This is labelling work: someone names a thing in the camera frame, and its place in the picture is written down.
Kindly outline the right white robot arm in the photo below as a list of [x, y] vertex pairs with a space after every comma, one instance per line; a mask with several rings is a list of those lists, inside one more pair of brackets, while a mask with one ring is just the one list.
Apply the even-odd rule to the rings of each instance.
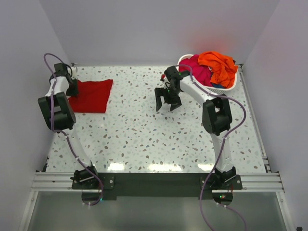
[[211, 136], [215, 152], [214, 167], [205, 183], [211, 188], [226, 189], [236, 176], [229, 141], [225, 137], [232, 123], [229, 100], [225, 95], [206, 90], [189, 71], [180, 72], [176, 66], [168, 67], [161, 80], [165, 86], [154, 89], [156, 111], [162, 107], [162, 100], [170, 105], [170, 111], [179, 108], [182, 105], [179, 97], [181, 92], [189, 94], [202, 107], [202, 124]]

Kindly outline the red t shirt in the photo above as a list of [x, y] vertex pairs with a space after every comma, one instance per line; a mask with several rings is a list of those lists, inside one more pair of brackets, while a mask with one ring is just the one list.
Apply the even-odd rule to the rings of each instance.
[[78, 95], [68, 98], [75, 113], [105, 113], [112, 79], [104, 81], [78, 81]]

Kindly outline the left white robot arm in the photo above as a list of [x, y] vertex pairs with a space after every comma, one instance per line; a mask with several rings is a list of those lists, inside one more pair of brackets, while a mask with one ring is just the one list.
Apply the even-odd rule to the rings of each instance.
[[76, 116], [69, 98], [78, 96], [77, 69], [64, 63], [54, 65], [48, 93], [38, 99], [47, 127], [62, 137], [74, 164], [75, 183], [83, 183], [89, 189], [100, 183], [95, 166], [84, 151], [75, 128]]

